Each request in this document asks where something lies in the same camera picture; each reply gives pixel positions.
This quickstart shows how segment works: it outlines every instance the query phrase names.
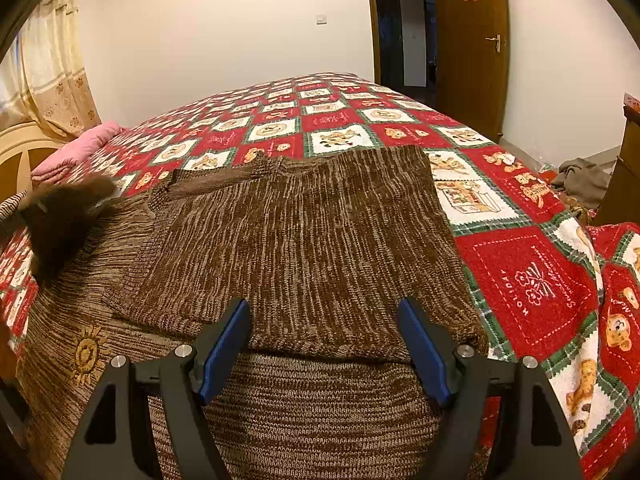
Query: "pink folded blanket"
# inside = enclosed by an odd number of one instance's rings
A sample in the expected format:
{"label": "pink folded blanket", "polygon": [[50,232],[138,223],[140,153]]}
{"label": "pink folded blanket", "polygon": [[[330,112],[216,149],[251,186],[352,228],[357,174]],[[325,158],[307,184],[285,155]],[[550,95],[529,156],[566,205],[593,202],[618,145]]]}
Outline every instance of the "pink folded blanket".
{"label": "pink folded blanket", "polygon": [[87,160],[121,130],[121,126],[115,121],[106,121],[85,131],[80,137],[52,153],[31,171],[31,179],[34,182],[49,183],[52,183],[51,180],[60,180],[71,168]]}

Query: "door handle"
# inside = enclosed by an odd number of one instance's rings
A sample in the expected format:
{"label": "door handle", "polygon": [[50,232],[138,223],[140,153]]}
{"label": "door handle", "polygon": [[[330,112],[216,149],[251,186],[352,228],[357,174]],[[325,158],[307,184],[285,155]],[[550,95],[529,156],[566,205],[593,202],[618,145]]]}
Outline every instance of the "door handle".
{"label": "door handle", "polygon": [[500,50],[502,48],[502,41],[500,38],[500,34],[498,34],[495,38],[485,38],[488,41],[495,41],[495,51],[500,54]]}

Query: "sun embroidery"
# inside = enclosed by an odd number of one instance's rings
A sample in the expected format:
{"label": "sun embroidery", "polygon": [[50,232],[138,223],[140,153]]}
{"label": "sun embroidery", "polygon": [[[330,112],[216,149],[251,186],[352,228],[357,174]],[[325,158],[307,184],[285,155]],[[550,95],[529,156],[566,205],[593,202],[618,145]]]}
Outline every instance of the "sun embroidery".
{"label": "sun embroidery", "polygon": [[100,336],[101,327],[90,326],[80,329],[80,337],[74,339],[74,356],[71,359],[72,380],[78,386],[90,386],[91,377],[100,378],[101,370],[106,366],[102,358],[108,357],[110,348],[107,337]]}

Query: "red checkered blanket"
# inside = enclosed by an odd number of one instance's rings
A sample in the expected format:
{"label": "red checkered blanket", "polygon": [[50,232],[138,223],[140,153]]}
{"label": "red checkered blanket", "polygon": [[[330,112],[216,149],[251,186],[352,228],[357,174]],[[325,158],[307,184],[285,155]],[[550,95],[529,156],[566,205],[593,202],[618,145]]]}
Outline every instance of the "red checkered blanket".
{"label": "red checkered blanket", "polygon": [[[175,168],[242,164],[260,151],[302,158],[409,143],[429,153],[491,357],[538,359],[587,477],[600,478],[640,424],[640,229],[586,233],[544,182],[471,128],[353,74],[319,73],[223,92],[145,121],[68,180],[107,173],[132,195]],[[37,289],[29,261],[24,234],[0,260],[2,315],[17,348]]]}

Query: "white wall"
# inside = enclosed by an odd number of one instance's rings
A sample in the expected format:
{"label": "white wall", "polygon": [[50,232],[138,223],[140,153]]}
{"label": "white wall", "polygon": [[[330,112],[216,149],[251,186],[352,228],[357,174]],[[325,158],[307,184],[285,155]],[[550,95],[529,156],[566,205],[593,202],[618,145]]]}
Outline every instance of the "white wall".
{"label": "white wall", "polygon": [[424,4],[422,0],[400,0],[400,7],[404,47],[404,84],[426,86],[427,50],[424,34]]}
{"label": "white wall", "polygon": [[624,93],[640,96],[640,50],[608,2],[509,5],[505,139],[555,165],[618,146]]}
{"label": "white wall", "polygon": [[[369,0],[79,0],[79,7],[98,112],[127,126],[288,76],[374,76]],[[328,24],[316,25],[316,14]]]}

